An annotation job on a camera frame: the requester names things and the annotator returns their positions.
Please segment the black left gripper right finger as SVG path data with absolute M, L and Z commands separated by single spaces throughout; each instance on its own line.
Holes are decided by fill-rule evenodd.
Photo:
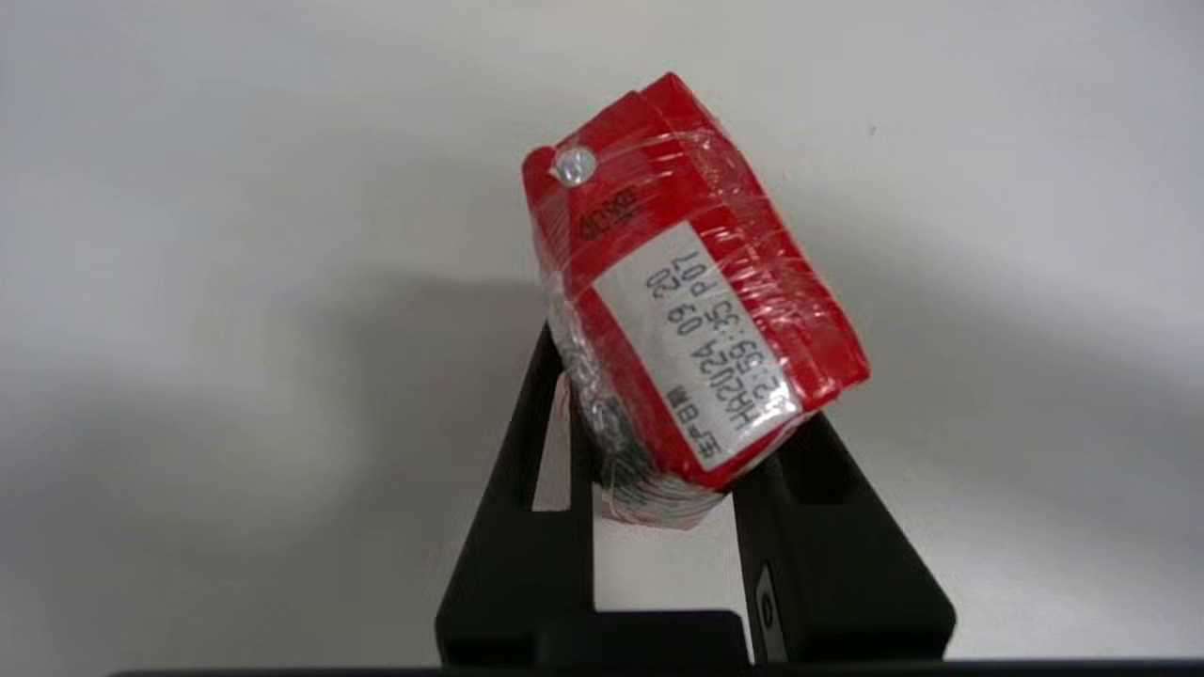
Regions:
M 826 416 L 732 498 L 757 664 L 945 657 L 954 605 Z

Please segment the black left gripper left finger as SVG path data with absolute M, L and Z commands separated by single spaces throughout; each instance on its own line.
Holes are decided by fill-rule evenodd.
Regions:
M 566 510 L 533 510 L 563 364 L 542 326 L 507 432 L 436 614 L 445 669 L 530 669 L 547 634 L 596 608 L 591 447 L 569 420 Z

